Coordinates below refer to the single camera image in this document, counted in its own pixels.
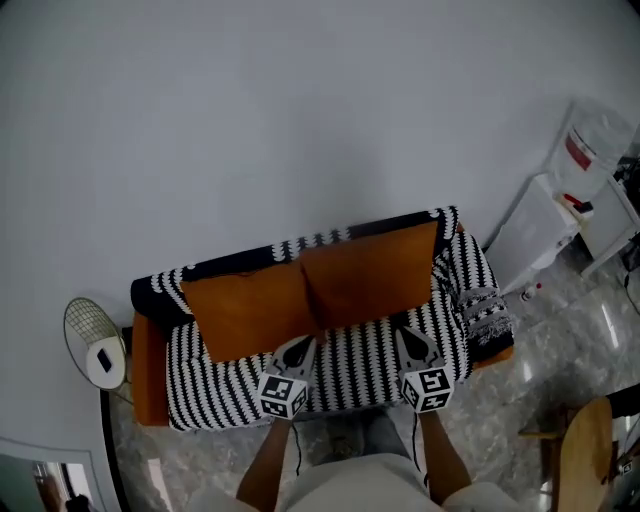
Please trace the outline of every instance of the orange cushion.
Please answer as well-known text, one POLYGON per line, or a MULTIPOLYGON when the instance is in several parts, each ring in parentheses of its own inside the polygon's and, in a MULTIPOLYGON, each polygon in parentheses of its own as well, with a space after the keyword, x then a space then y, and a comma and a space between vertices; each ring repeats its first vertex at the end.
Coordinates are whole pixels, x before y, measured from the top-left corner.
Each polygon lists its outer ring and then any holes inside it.
POLYGON ((431 298, 436 222, 303 251, 322 329, 368 322, 431 298))
POLYGON ((167 340, 157 325, 138 312, 133 317, 132 347, 131 394, 135 417, 141 425, 167 426, 167 340))
POLYGON ((297 262, 181 286, 215 362, 271 352, 317 331, 297 262))

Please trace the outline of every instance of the human arm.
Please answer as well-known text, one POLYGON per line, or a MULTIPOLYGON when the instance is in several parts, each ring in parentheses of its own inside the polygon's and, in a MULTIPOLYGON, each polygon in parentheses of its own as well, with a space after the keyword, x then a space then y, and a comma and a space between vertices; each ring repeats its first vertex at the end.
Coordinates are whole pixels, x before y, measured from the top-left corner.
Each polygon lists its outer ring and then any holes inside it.
POLYGON ((240 482, 236 498, 260 512, 275 510, 291 421, 276 418, 240 482))
POLYGON ((437 505, 442 505, 454 492, 471 485, 471 477, 451 444, 438 413, 423 412, 418 416, 422 427, 431 499, 437 505))

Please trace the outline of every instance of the cable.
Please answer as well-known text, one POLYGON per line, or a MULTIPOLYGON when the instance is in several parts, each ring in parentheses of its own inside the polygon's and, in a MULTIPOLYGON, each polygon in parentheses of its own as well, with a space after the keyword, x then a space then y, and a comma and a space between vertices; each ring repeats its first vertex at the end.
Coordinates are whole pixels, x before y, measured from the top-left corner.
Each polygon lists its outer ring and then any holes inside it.
POLYGON ((633 309, 635 309, 636 313, 640 315, 640 310, 638 309, 638 306, 636 306, 636 302, 631 298, 631 295, 629 294, 629 276, 630 275, 631 275, 631 271, 628 271, 627 275, 624 277, 624 291, 627 292, 627 298, 629 299, 629 302, 631 302, 633 309))
POLYGON ((420 466, 418 465, 418 457, 416 455, 416 429, 418 428, 418 413, 413 413, 413 434, 411 434, 411 447, 413 448, 413 463, 416 465, 416 469, 422 473, 420 466))
POLYGON ((296 436, 296 446, 298 447, 298 467, 296 468, 296 476, 300 476, 300 465, 302 464, 302 450, 300 449, 300 440, 298 439, 298 429, 295 423, 291 423, 293 433, 296 436))

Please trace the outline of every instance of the white wall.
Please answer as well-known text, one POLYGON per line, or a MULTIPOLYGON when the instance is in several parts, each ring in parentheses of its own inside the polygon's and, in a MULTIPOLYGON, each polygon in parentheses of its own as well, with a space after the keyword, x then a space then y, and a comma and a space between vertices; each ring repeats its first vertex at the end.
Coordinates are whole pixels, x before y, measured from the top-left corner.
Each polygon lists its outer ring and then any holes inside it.
POLYGON ((639 48, 623 0, 10 0, 0 435, 104 460, 73 296, 449 203, 486 241, 570 95, 640 119, 639 48))

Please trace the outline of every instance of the wooden chair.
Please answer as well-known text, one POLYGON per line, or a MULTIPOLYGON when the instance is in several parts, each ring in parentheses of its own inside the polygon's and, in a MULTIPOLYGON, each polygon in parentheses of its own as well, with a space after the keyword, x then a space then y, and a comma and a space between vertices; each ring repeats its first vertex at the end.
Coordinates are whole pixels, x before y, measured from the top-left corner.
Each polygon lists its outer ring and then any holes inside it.
POLYGON ((613 457, 613 421, 606 397, 596 398, 556 432, 520 432, 551 443, 553 512, 597 512, 607 494, 613 457))

